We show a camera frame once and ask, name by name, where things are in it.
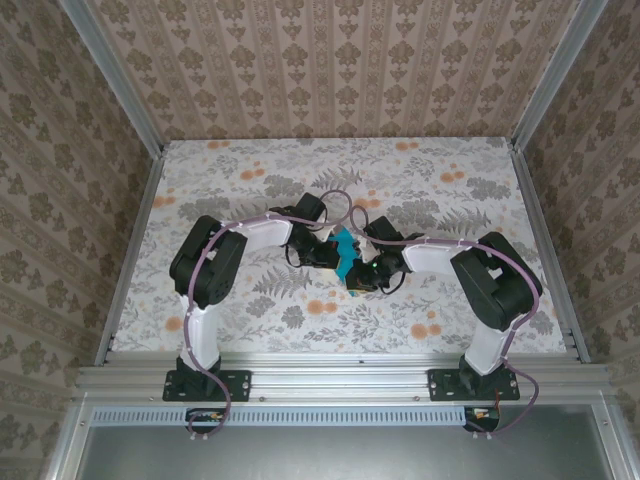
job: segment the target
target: wall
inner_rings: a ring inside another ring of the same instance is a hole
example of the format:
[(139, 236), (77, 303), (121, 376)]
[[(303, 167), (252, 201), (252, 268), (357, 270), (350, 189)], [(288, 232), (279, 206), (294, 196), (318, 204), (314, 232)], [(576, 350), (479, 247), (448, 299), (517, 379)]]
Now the wall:
[(0, 478), (36, 478), (55, 445), (149, 164), (56, 2), (0, 2)]
[(577, 0), (89, 0), (164, 140), (510, 136)]
[(595, 361), (640, 438), (640, 2), (611, 0), (526, 148)]

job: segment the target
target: floral tablecloth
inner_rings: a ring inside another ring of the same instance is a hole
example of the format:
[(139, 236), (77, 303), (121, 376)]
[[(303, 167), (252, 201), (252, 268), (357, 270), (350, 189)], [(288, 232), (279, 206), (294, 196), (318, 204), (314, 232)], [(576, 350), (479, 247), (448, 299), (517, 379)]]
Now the floral tablecloth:
[[(243, 219), (304, 192), (345, 189), (405, 235), (501, 231), (545, 283), (503, 138), (190, 140), (172, 142), (164, 161), (116, 351), (182, 346), (169, 264), (199, 216)], [(338, 196), (326, 203), (333, 218), (344, 211)], [(391, 296), (351, 297), (335, 273), (287, 265), (280, 247), (245, 255), (218, 311), (220, 349), (234, 352), (461, 352), (477, 322), (455, 278), (411, 274)], [(546, 292), (513, 351), (564, 350)]]

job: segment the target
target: wire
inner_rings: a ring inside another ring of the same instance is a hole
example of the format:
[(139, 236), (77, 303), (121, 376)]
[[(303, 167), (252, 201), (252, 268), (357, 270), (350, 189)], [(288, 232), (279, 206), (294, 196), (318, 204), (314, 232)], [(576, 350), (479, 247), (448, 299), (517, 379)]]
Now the wire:
[(398, 291), (398, 289), (402, 286), (402, 284), (404, 283), (404, 279), (407, 276), (407, 272), (402, 272), (402, 278), (400, 278), (400, 283), (398, 285), (396, 285), (393, 290), (390, 290), (388, 292), (384, 291), (384, 288), (380, 287), (380, 291), (382, 293), (384, 293), (385, 295), (391, 295), (392, 293), (396, 293)]
[(289, 245), (284, 246), (284, 258), (287, 259), (287, 263), (293, 268), (300, 268), (302, 266), (302, 261), (300, 261), (300, 264), (298, 265), (294, 265), (293, 263), (291, 263), (291, 258), (289, 258)]
[[(331, 225), (339, 225), (340, 223), (342, 223), (344, 220), (346, 220), (347, 218), (350, 220), (352, 227), (355, 229), (356, 233), (358, 233), (358, 235), (360, 235), (361, 237), (369, 240), (370, 242), (374, 243), (374, 244), (379, 244), (379, 245), (457, 245), (457, 246), (465, 246), (465, 247), (470, 247), (470, 248), (477, 248), (479, 250), (483, 250), (487, 253), (490, 253), (491, 255), (503, 260), (504, 262), (506, 262), (510, 267), (512, 267), (516, 272), (518, 272), (518, 274), (520, 276), (522, 276), (522, 278), (525, 280), (525, 282), (527, 283), (527, 286), (529, 287), (529, 289), (531, 290), (531, 295), (533, 296), (533, 305), (531, 310), (529, 311), (529, 313), (527, 313), (526, 315), (524, 315), (520, 320), (517, 320), (512, 328), (511, 331), (509, 333), (509, 336), (507, 337), (507, 340), (505, 342), (505, 345), (502, 349), (502, 352), (500, 354), (500, 358), (503, 362), (503, 364), (505, 365), (506, 368), (508, 368), (509, 370), (511, 370), (512, 372), (514, 372), (516, 375), (520, 375), (524, 378), (526, 378), (527, 380), (529, 380), (533, 386), (534, 386), (534, 394), (532, 395), (529, 404), (525, 407), (524, 411), (516, 418), (516, 420), (514, 420), (512, 423), (510, 423), (509, 425), (507, 425), (506, 427), (503, 427), (499, 430), (497, 430), (496, 432), (493, 433), (497, 433), (497, 432), (504, 432), (507, 431), (509, 429), (511, 429), (513, 426), (515, 426), (517, 423), (519, 423), (522, 418), (524, 418), (524, 416), (531, 410), (531, 408), (533, 407), (536, 399), (538, 398), (538, 394), (540, 391), (540, 387), (538, 385), (538, 383), (533, 379), (533, 377), (531, 377), (530, 375), (521, 372), (520, 370), (516, 369), (515, 367), (513, 367), (511, 364), (509, 364), (509, 362), (507, 361), (507, 352), (509, 351), (509, 347), (511, 346), (511, 343), (513, 342), (513, 339), (515, 337), (515, 332), (518, 328), (520, 328), (522, 325), (524, 325), (527, 321), (529, 321), (531, 319), (531, 317), (533, 317), (533, 315), (535, 315), (535, 313), (538, 310), (538, 307), (540, 305), (540, 295), (538, 294), (538, 290), (536, 289), (536, 286), (533, 282), (533, 279), (529, 276), (529, 274), (520, 266), (517, 264), (517, 262), (515, 262), (514, 260), (512, 260), (511, 258), (509, 258), (507, 255), (503, 254), (502, 252), (495, 250), (491, 247), (487, 247), (486, 245), (482, 245), (478, 242), (472, 242), (469, 240), (450, 240), (450, 239), (433, 239), (433, 238), (418, 238), (418, 239), (414, 239), (414, 240), (398, 240), (398, 241), (392, 241), (392, 240), (379, 240), (377, 238), (373, 238), (368, 236), (363, 228), (366, 228), (369, 225), (369, 214), (367, 213), (366, 209), (364, 207), (362, 207), (361, 205), (353, 205), (353, 200), (351, 199), (351, 196), (345, 192), (344, 190), (339, 190), (339, 189), (332, 189), (332, 190), (328, 190), (326, 191), (324, 194), (322, 194), (322, 196), (320, 197), (320, 200), (324, 199), (325, 197), (327, 197), (330, 194), (334, 194), (337, 193), (339, 195), (342, 195), (343, 197), (345, 197), (347, 199), (347, 202), (349, 204), (348, 208), (347, 208), (347, 213), (345, 213), (342, 217), (340, 217), (337, 220), (332, 220), (332, 221), (325, 221), (325, 222), (314, 222), (314, 221), (310, 221), (310, 220), (305, 220), (303, 218), (297, 218), (297, 217), (292, 217), (292, 216), (287, 216), (287, 215), (280, 215), (277, 214), (275, 212), (268, 212), (264, 215), (260, 215), (257, 217), (253, 217), (247, 220), (243, 220), (242, 222), (234, 222), (234, 223), (229, 223), (225, 226), (223, 226), (220, 230), (218, 230), (209, 240), (209, 242), (207, 243), (207, 245), (205, 246), (205, 248), (202, 250), (202, 253), (200, 255), (200, 258), (198, 259), (198, 261), (196, 262), (196, 265), (194, 267), (192, 276), (191, 276), (191, 280), (189, 281), (189, 289), (188, 289), (188, 299), (189, 299), (189, 305), (187, 307), (187, 312), (185, 314), (185, 319), (184, 319), (184, 326), (183, 326), (183, 331), (184, 331), (184, 337), (185, 337), (185, 346), (187, 348), (187, 353), (189, 355), (189, 358), (191, 359), (193, 365), (196, 367), (196, 369), (198, 371), (200, 371), (203, 375), (206, 375), (207, 377), (211, 378), (222, 390), (222, 392), (224, 393), (225, 396), (225, 412), (224, 415), (222, 417), (222, 419), (220, 420), (219, 424), (211, 431), (209, 432), (210, 435), (213, 435), (215, 433), (217, 433), (218, 431), (220, 431), (220, 429), (223, 427), (224, 423), (226, 422), (227, 418), (229, 417), (229, 413), (231, 411), (231, 396), (229, 394), (229, 390), (227, 389), (227, 387), (224, 385), (224, 383), (222, 383), (222, 381), (215, 376), (213, 373), (209, 372), (208, 370), (206, 370), (199, 362), (198, 359), (195, 357), (195, 355), (193, 354), (193, 348), (191, 345), (191, 340), (189, 337), (189, 319), (193, 313), (193, 310), (195, 308), (195, 302), (194, 302), (194, 289), (195, 289), (195, 283), (196, 283), (196, 279), (198, 277), (198, 273), (200, 272), (200, 269), (202, 268), (202, 265), (204, 264), (205, 259), (207, 258), (207, 255), (209, 254), (209, 252), (213, 249), (213, 246), (215, 245), (215, 243), (218, 241), (218, 239), (227, 231), (230, 230), (232, 228), (235, 228), (237, 226), (239, 226), (240, 224), (250, 224), (250, 223), (255, 223), (255, 222), (259, 222), (259, 221), (263, 221), (265, 219), (269, 219), (269, 218), (280, 218), (283, 220), (289, 220), (289, 221), (294, 221), (294, 222), (298, 222), (298, 223), (302, 223), (305, 225), (311, 225), (311, 226), (316, 226), (316, 227), (325, 227), (325, 226), (331, 226)], [(354, 218), (354, 213), (356, 210), (361, 211), (364, 214), (365, 217), (365, 226), (363, 228), (360, 228), (356, 225), (355, 222), (355, 218)], [(192, 428), (192, 424), (193, 422), (189, 423), (189, 432), (192, 434), (192, 436), (195, 436), (196, 433), (193, 431)]]
[[(281, 218), (283, 220), (295, 221), (295, 222), (303, 223), (305, 225), (313, 225), (313, 226), (339, 225), (344, 220), (349, 218), (349, 214), (350, 214), (351, 209), (353, 207), (353, 200), (351, 199), (351, 196), (347, 192), (345, 192), (343, 190), (335, 190), (335, 189), (326, 191), (322, 195), (321, 198), (325, 198), (327, 195), (330, 195), (332, 193), (338, 193), (338, 194), (344, 196), (347, 199), (348, 203), (349, 203), (349, 207), (347, 208), (347, 213), (345, 213), (338, 220), (332, 220), (330, 222), (324, 222), (324, 223), (322, 223), (322, 222), (312, 222), (310, 220), (305, 220), (305, 219), (302, 219), (302, 218), (290, 217), (290, 216), (286, 216), (286, 215), (276, 214), (274, 212), (268, 212), (268, 213), (266, 213), (264, 215), (260, 215), (260, 216), (253, 217), (253, 218), (250, 218), (250, 219), (247, 219), (247, 220), (243, 220), (242, 222), (233, 222), (233, 223), (229, 223), (227, 225), (224, 225), (222, 228), (220, 228), (220, 230), (218, 230), (211, 237), (209, 242), (202, 249), (202, 253), (200, 254), (200, 258), (198, 258), (198, 261), (196, 262), (196, 265), (195, 265), (195, 267), (193, 269), (193, 273), (191, 274), (191, 279), (189, 280), (189, 288), (187, 290), (187, 298), (189, 300), (189, 303), (188, 303), (188, 306), (187, 306), (187, 311), (186, 311), (185, 316), (184, 316), (183, 332), (184, 332), (184, 343), (185, 343), (185, 347), (186, 347), (186, 350), (187, 350), (187, 354), (189, 355), (189, 359), (193, 363), (193, 366), (196, 367), (196, 370), (198, 370), (200, 373), (202, 373), (203, 375), (205, 375), (205, 376), (209, 377), (211, 380), (213, 380), (216, 383), (216, 385), (218, 385), (220, 387), (220, 389), (222, 390), (222, 392), (224, 394), (224, 398), (225, 398), (224, 415), (220, 419), (220, 422), (218, 423), (218, 425), (216, 427), (214, 427), (213, 430), (211, 430), (211, 432), (209, 432), (209, 435), (214, 435), (214, 434), (218, 433), (222, 429), (222, 427), (224, 426), (224, 424), (227, 421), (227, 419), (229, 418), (229, 414), (231, 413), (231, 395), (229, 393), (229, 389), (222, 382), (222, 380), (220, 380), (216, 375), (214, 375), (213, 373), (208, 371), (206, 368), (204, 368), (202, 366), (202, 364), (198, 361), (198, 359), (196, 358), (196, 356), (193, 353), (193, 346), (191, 344), (191, 338), (190, 338), (190, 335), (189, 335), (189, 320), (190, 320), (191, 315), (193, 314), (193, 310), (195, 309), (195, 306), (196, 306), (196, 304), (194, 302), (194, 291), (195, 291), (196, 279), (198, 278), (198, 274), (200, 273), (200, 270), (202, 269), (202, 265), (204, 264), (204, 261), (206, 260), (207, 255), (209, 254), (209, 252), (211, 252), (211, 250), (213, 249), (213, 246), (216, 244), (218, 239), (227, 230), (235, 228), (235, 227), (239, 226), (241, 223), (242, 224), (251, 224), (251, 223), (263, 221), (263, 220), (269, 219), (269, 218)], [(189, 433), (191, 433), (192, 438), (195, 438), (197, 436), (197, 433), (193, 430), (193, 421), (189, 422), (189, 425), (187, 426), (187, 429), (188, 429)]]
[[(327, 209), (327, 207), (324, 207), (324, 220), (322, 221), (322, 223), (327, 221), (327, 217), (329, 216), (329, 210)], [(324, 227), (318, 227), (318, 228), (313, 228), (313, 229), (309, 229), (310, 232), (319, 232), (320, 230), (322, 230)]]

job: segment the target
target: robotic arm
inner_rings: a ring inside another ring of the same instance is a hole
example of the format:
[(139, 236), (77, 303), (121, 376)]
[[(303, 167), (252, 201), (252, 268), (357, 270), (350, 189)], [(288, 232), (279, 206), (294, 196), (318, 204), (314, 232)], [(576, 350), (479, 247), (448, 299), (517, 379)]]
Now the robotic arm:
[[(340, 255), (335, 242), (326, 241), (321, 233), (312, 232), (302, 223), (280, 217), (317, 221), (325, 209), (320, 199), (305, 193), (296, 206), (272, 209), (278, 214), (274, 218), (267, 214), (259, 220), (241, 223), (222, 234), (214, 244), (216, 255), (205, 260), (195, 281), (194, 302), (197, 308), (188, 324), (191, 353), (206, 370), (217, 375), (220, 369), (215, 309), (231, 290), (245, 252), (268, 246), (285, 246), (296, 250), (301, 266), (338, 267)], [(185, 309), (188, 285), (196, 262), (211, 236), (222, 227), (222, 223), (211, 217), (198, 219), (171, 264), (170, 275)], [(371, 222), (364, 232), (368, 237), (381, 241), (407, 241), (421, 236), (414, 233), (403, 238), (386, 217)], [(538, 293), (542, 293), (538, 279), (501, 234), (491, 232), (478, 243), (514, 260), (534, 281)], [(484, 398), (487, 392), (493, 395), (493, 385), (504, 373), (502, 351), (511, 327), (533, 305), (526, 281), (509, 264), (477, 248), (465, 250), (458, 245), (431, 244), (384, 245), (374, 240), (371, 244), (367, 248), (366, 242), (360, 242), (363, 258), (356, 259), (347, 273), (347, 289), (364, 292), (380, 289), (390, 294), (395, 290), (388, 292), (385, 289), (390, 287), (390, 279), (396, 273), (401, 273), (403, 279), (409, 273), (423, 271), (456, 275), (480, 322), (470, 347), (460, 359), (459, 376), (452, 380), (450, 375), (444, 375), (438, 389), (460, 387), (477, 399)], [(180, 389), (181, 396), (186, 393), (190, 398), (194, 395), (202, 400), (211, 398), (215, 385), (197, 371), (186, 347), (177, 360), (177, 372), (180, 380), (174, 382), (172, 388)]]
[[(421, 236), (414, 233), (403, 238), (386, 217), (374, 220), (364, 231), (368, 237), (383, 241), (413, 240)], [(371, 250), (363, 251), (363, 259), (354, 262), (346, 277), (350, 290), (372, 292), (380, 288), (384, 292), (390, 286), (391, 277), (399, 272), (403, 279), (407, 273), (424, 271), (457, 276), (480, 320), (471, 345), (460, 359), (459, 381), (470, 395), (481, 396), (502, 373), (503, 351), (512, 327), (533, 306), (533, 296), (524, 278), (507, 262), (477, 248), (371, 243), (377, 254), (367, 261)], [(542, 294), (540, 281), (504, 236), (491, 232), (478, 243), (514, 260), (533, 280), (538, 295)]]

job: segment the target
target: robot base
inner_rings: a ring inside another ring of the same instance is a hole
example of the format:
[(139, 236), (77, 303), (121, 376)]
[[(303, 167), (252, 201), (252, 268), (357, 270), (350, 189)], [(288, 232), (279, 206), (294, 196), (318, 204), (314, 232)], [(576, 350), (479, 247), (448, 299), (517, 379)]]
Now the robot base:
[[(220, 360), (209, 370), (229, 389), (232, 402), (248, 402), (250, 370), (220, 370)], [(224, 402), (224, 393), (209, 377), (196, 372), (178, 357), (176, 370), (167, 373), (162, 399), (165, 402)]]
[(432, 402), (520, 400), (516, 374), (500, 366), (489, 375), (481, 376), (470, 368), (436, 368), (427, 372), (429, 398)]

